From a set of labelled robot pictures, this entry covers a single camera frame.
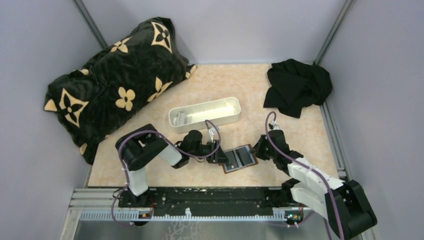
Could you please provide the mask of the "brown leather card holder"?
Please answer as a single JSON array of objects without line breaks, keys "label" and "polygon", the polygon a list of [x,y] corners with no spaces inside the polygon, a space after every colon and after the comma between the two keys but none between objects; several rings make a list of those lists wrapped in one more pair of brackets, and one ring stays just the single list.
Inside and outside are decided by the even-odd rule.
[{"label": "brown leather card holder", "polygon": [[253,148],[250,144],[226,150],[224,154],[229,160],[228,163],[220,164],[224,174],[234,173],[259,164],[256,156],[253,154]]}]

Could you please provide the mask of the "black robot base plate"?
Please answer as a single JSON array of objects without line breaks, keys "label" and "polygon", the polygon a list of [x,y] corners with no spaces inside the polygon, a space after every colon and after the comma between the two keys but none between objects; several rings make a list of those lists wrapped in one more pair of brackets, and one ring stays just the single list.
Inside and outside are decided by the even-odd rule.
[{"label": "black robot base plate", "polygon": [[135,197],[129,190],[118,197],[120,208],[148,208],[154,216],[270,216],[274,209],[299,211],[300,203],[283,196],[281,187],[150,187]]}]

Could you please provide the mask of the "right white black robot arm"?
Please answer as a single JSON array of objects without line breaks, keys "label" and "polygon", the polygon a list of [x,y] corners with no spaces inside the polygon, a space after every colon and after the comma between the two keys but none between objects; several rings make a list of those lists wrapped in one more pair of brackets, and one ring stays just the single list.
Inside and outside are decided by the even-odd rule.
[{"label": "right white black robot arm", "polygon": [[291,150],[282,130],[260,136],[252,149],[261,160],[271,160],[290,178],[281,185],[287,206],[306,205],[321,215],[342,240],[351,240],[378,223],[363,187],[326,174],[301,153]]}]

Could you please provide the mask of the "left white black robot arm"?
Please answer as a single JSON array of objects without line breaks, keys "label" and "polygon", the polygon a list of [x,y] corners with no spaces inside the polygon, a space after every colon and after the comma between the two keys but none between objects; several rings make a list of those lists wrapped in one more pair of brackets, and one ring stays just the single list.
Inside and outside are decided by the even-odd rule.
[{"label": "left white black robot arm", "polygon": [[190,158],[204,159],[209,164],[229,163],[230,160],[221,148],[221,135],[217,127],[213,125],[208,130],[210,140],[205,144],[198,130],[190,130],[181,141],[172,143],[150,123],[119,138],[115,148],[125,173],[126,189],[131,192],[131,202],[138,207],[149,203],[145,167],[156,157],[175,169],[184,167]]}]

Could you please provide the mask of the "white oblong plastic tray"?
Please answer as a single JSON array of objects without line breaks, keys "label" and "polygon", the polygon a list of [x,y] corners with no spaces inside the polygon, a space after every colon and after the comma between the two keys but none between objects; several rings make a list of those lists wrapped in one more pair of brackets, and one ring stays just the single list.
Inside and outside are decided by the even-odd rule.
[{"label": "white oblong plastic tray", "polygon": [[[176,134],[183,134],[191,130],[205,129],[206,120],[211,121],[216,126],[235,123],[239,120],[241,111],[240,102],[236,97],[226,97],[173,108],[168,112],[168,120]],[[185,125],[176,126],[179,112],[186,113]]]}]

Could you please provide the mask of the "black cloth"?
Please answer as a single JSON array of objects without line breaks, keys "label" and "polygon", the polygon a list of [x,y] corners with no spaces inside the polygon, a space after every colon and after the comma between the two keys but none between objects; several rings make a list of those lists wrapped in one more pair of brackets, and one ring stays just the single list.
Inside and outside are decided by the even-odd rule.
[{"label": "black cloth", "polygon": [[270,88],[263,107],[276,108],[297,119],[303,108],[323,105],[333,91],[330,73],[325,68],[292,58],[272,63],[266,75]]}]

